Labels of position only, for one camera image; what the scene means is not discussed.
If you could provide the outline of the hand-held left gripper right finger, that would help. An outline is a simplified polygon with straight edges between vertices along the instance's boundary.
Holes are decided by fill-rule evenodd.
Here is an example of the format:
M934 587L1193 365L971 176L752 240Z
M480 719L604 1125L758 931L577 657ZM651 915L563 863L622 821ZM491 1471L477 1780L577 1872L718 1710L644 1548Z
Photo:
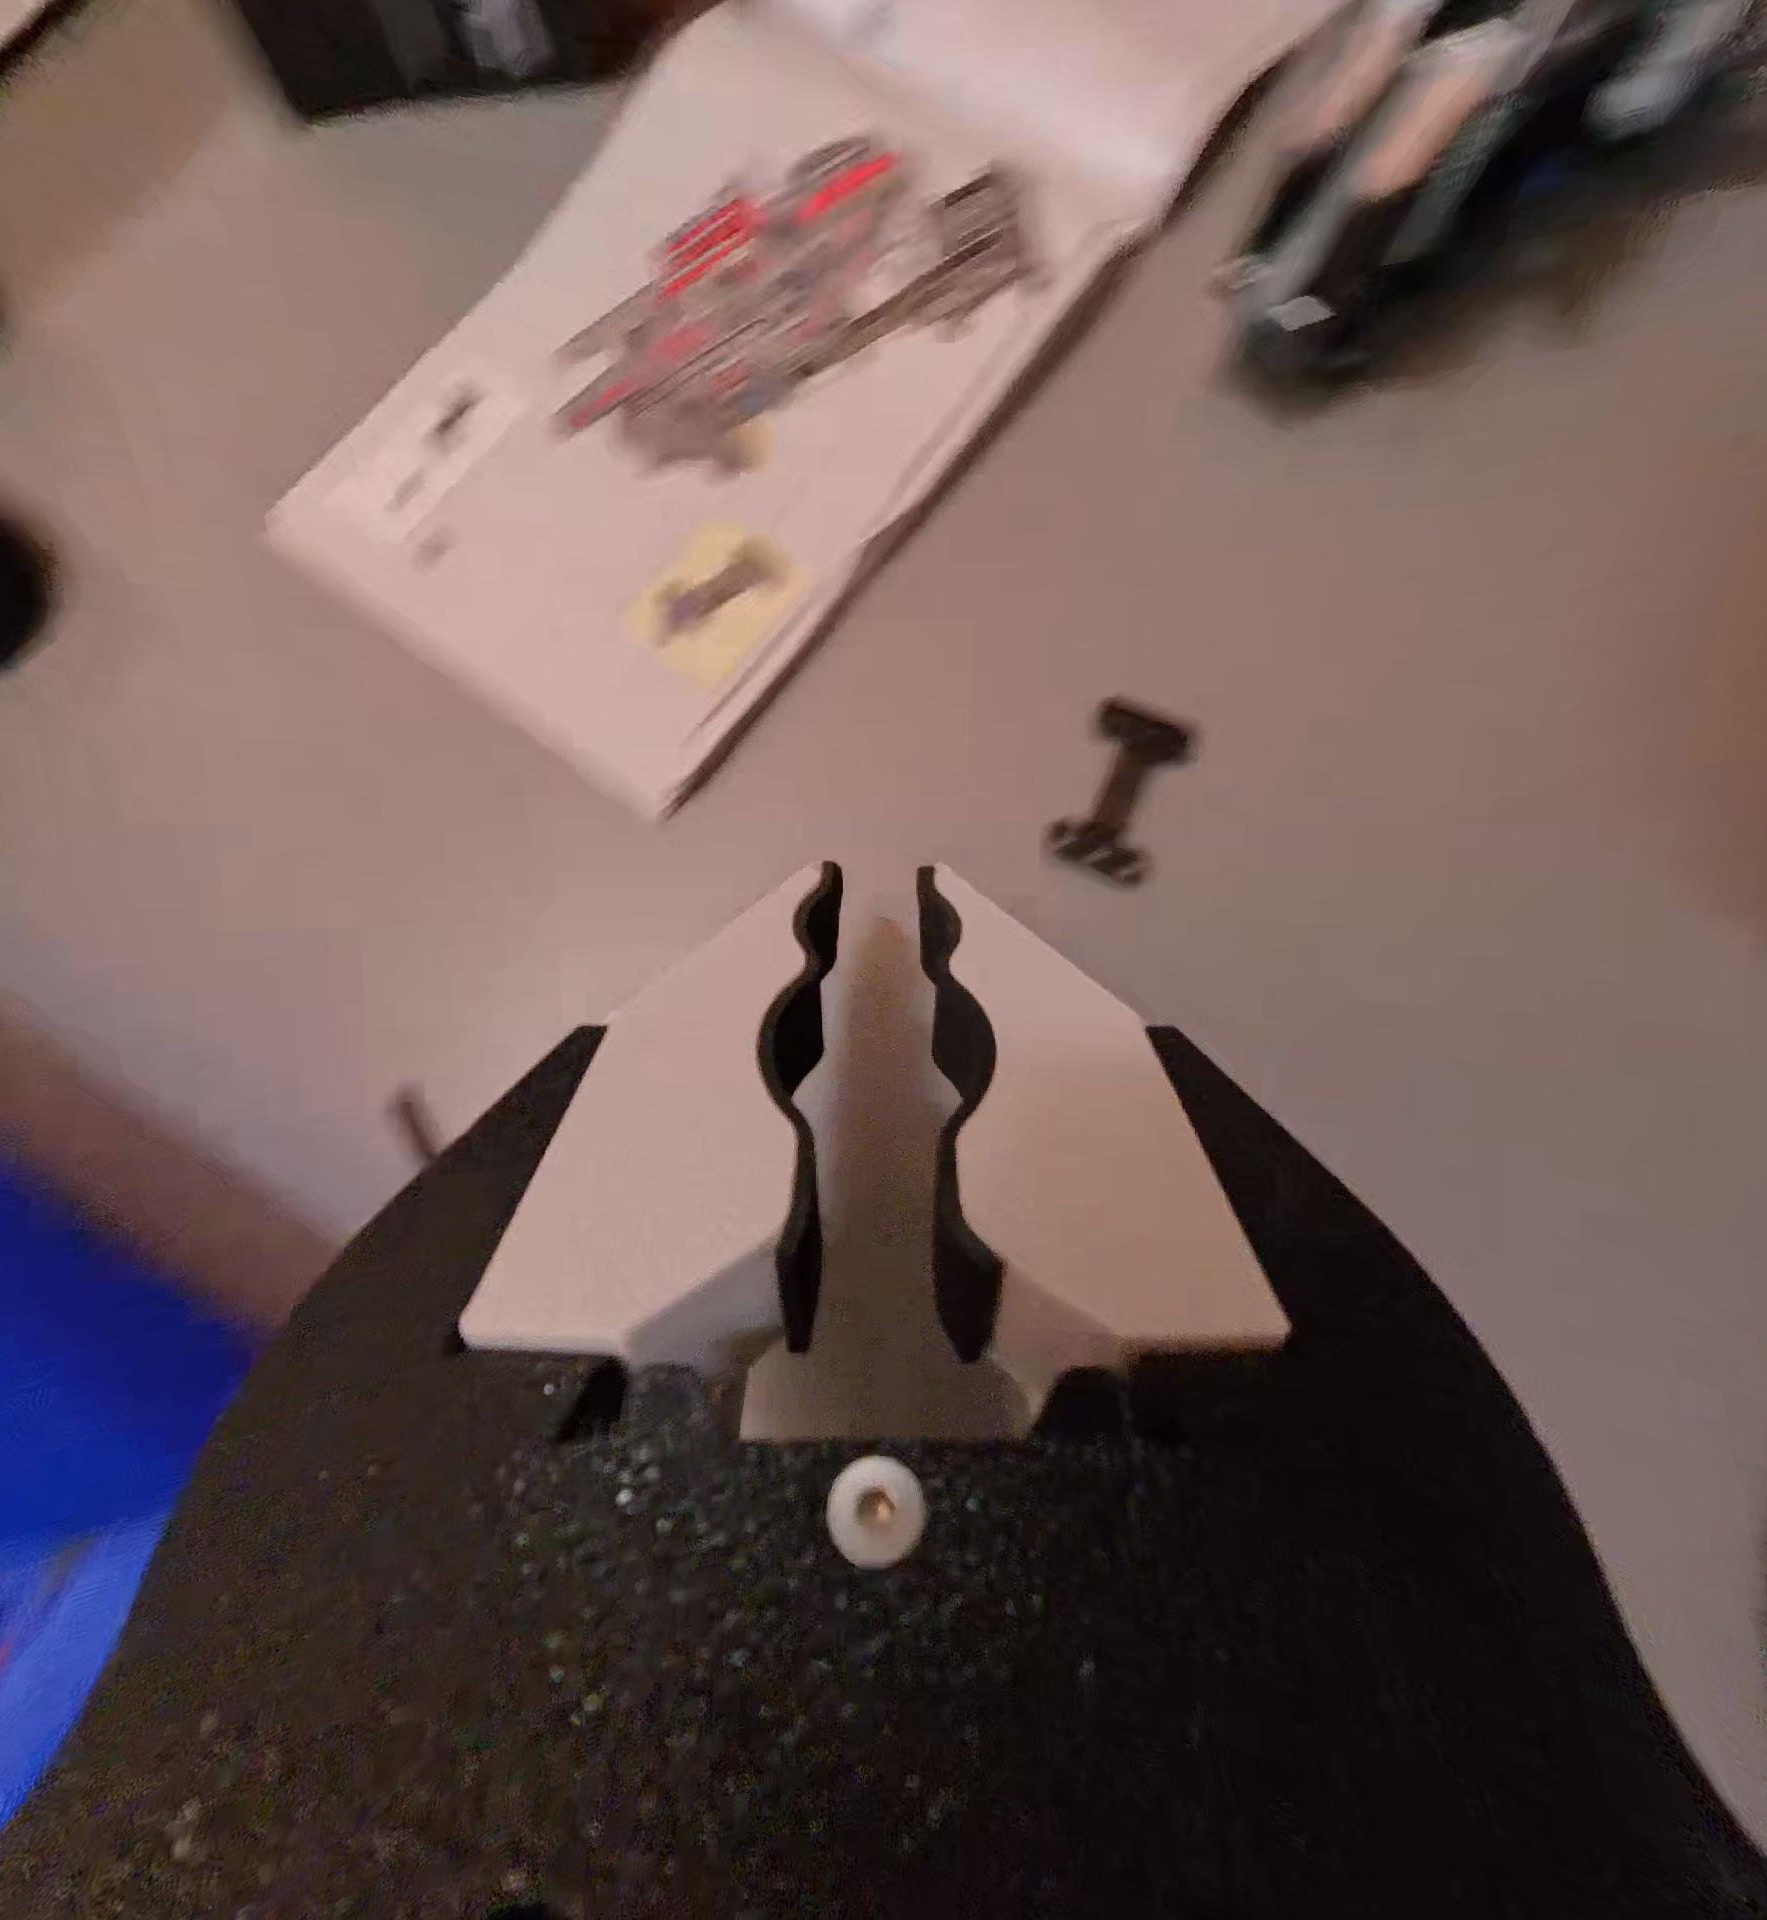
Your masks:
M1148 1022L1040 933L919 868L938 1138L934 1286L958 1363L1131 1373L1270 1355L1289 1319Z

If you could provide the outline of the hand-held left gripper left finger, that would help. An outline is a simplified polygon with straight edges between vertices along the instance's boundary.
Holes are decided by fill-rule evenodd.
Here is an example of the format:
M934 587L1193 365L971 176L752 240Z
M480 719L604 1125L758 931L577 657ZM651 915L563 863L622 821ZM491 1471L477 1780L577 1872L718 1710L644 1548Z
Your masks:
M630 1373L809 1355L820 1184L799 1087L825 1056L838 908L842 871L805 868L604 1022L459 1311L469 1347Z

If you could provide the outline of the black toy beam part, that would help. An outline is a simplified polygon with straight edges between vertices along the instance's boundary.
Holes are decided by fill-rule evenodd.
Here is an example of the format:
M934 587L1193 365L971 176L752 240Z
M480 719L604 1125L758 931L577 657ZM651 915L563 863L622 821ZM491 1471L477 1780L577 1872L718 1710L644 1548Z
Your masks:
M1045 854L1115 887L1141 887L1150 854L1135 839L1141 792L1154 773L1198 760L1198 730L1136 702L1106 696L1092 714L1112 744L1106 777L1086 815L1045 829Z

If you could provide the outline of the white instruction booklet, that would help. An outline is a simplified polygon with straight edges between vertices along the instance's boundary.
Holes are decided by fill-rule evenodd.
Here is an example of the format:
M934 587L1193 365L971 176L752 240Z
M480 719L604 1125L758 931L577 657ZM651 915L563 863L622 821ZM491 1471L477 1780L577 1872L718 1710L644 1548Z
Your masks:
M712 4L267 546L644 821L1338 4Z

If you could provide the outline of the grey red toy truck model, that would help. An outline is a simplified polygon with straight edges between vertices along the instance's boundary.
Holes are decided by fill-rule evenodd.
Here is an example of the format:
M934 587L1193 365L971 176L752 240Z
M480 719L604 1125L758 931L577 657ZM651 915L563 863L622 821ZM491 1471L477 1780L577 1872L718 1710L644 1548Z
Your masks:
M1214 279L1234 361L1357 378L1532 207L1671 183L1763 78L1759 0L1348 4Z

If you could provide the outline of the blue storage bin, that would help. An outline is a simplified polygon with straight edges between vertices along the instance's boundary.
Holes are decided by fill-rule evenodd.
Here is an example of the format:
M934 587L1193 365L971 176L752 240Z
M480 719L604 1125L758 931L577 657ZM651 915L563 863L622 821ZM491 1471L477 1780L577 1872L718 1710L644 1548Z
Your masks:
M98 1687L253 1355L0 1156L0 1833Z

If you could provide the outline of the black toy set box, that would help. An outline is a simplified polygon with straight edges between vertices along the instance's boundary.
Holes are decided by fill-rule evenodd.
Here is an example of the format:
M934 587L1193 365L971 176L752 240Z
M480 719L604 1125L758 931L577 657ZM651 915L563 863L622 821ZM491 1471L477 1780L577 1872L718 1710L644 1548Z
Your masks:
M605 83L704 0L235 0L305 122L395 105Z

